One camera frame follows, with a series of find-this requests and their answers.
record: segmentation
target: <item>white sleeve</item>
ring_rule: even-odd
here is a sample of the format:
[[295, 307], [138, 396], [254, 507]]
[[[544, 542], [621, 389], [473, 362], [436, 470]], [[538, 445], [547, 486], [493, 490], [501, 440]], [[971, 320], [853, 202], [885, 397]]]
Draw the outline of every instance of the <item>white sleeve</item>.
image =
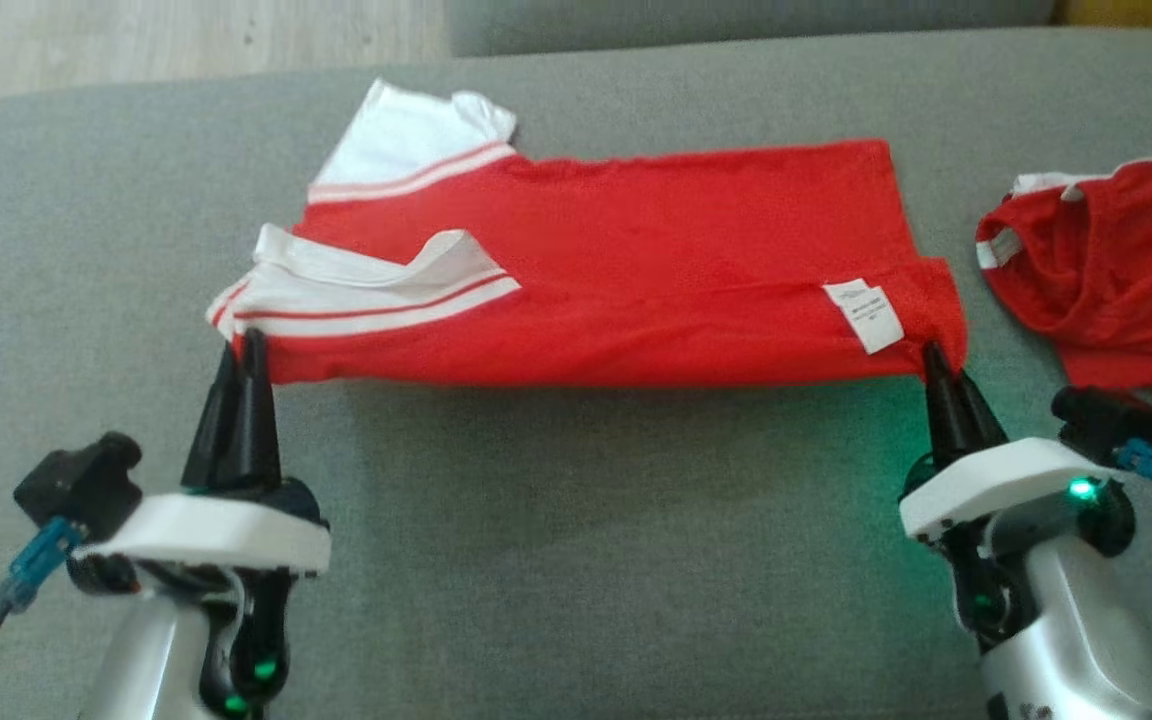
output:
[[513, 154], [516, 124], [515, 114], [476, 92], [445, 100], [378, 78], [310, 184], [310, 200], [329, 200], [340, 188], [402, 184], [484, 151]]
[[407, 265], [262, 227], [256, 265], [225, 288], [207, 323], [233, 340], [247, 328], [272, 338], [339, 338], [432, 323], [521, 286], [470, 233], [440, 232]]

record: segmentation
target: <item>gray fabric surface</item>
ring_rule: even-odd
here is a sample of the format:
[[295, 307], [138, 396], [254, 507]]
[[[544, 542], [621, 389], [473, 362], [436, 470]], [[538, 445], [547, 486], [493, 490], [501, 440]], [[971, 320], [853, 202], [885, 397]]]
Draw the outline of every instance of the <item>gray fabric surface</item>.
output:
[[454, 54], [614, 50], [844, 32], [1032, 26], [1053, 0], [472, 0], [448, 3]]
[[[122, 429], [177, 482], [257, 228], [297, 219], [378, 70], [0, 101], [0, 575], [10, 491]], [[743, 41], [384, 68], [473, 88], [531, 156], [886, 137], [914, 236], [954, 266], [972, 370], [1014, 434], [1062, 384], [975, 268], [1024, 170], [1152, 156], [1152, 32]], [[972, 719], [947, 571], [900, 532], [924, 450], [914, 378], [735, 391], [326, 382], [278, 393], [285, 468], [333, 520], [291, 602], [280, 717]], [[1152, 488], [1116, 562], [1152, 626]], [[54, 579], [0, 641], [0, 717], [73, 717], [122, 615]]]

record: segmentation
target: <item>folded red shirt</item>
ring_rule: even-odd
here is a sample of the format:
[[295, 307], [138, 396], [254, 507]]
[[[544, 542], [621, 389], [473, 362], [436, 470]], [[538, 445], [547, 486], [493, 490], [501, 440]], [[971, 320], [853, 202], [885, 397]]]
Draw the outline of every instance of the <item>folded red shirt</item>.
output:
[[1051, 338], [1074, 384], [1152, 386], [1152, 160], [1016, 179], [980, 220], [999, 300]]
[[376, 82], [291, 233], [212, 302], [275, 382], [677, 386], [922, 372], [967, 329], [882, 141], [530, 160], [509, 111]]

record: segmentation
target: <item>white tag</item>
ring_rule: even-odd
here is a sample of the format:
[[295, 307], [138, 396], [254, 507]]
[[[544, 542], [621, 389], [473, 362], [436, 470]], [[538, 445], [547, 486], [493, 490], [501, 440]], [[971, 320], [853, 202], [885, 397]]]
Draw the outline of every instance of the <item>white tag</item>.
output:
[[905, 336], [905, 328], [901, 327], [896, 310], [881, 287], [856, 291], [840, 301], [838, 309], [870, 355]]
[[994, 270], [998, 266], [998, 258], [993, 255], [993, 245], [988, 241], [977, 243], [977, 263], [980, 270]]
[[1083, 188], [1082, 187], [1077, 187], [1076, 184], [1071, 184], [1071, 185], [1067, 187], [1060, 194], [1060, 200], [1061, 202], [1083, 202], [1083, 200], [1086, 200], [1086, 199], [1087, 199], [1087, 196], [1084, 195]]
[[998, 237], [990, 241], [990, 249], [993, 250], [993, 258], [995, 258], [998, 266], [1003, 266], [1007, 260], [1015, 258], [1016, 253], [1025, 249], [1023, 242], [1020, 242], [1020, 237], [1016, 236], [1015, 232], [1011, 229], [1005, 229], [998, 233]]
[[820, 287], [827, 293], [829, 300], [833, 300], [833, 304], [838, 306], [842, 306], [846, 301], [861, 295], [862, 291], [869, 290], [869, 286], [865, 285], [863, 279], [854, 279], [854, 281], [838, 285], [823, 285]]

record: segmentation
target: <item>couch backrest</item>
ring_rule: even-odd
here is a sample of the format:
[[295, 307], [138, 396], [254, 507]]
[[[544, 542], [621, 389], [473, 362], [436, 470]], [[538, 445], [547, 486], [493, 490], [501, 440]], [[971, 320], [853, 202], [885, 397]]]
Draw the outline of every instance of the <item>couch backrest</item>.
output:
[[1031, 26], [1055, 0], [453, 0], [456, 55], [553, 53], [758, 37]]

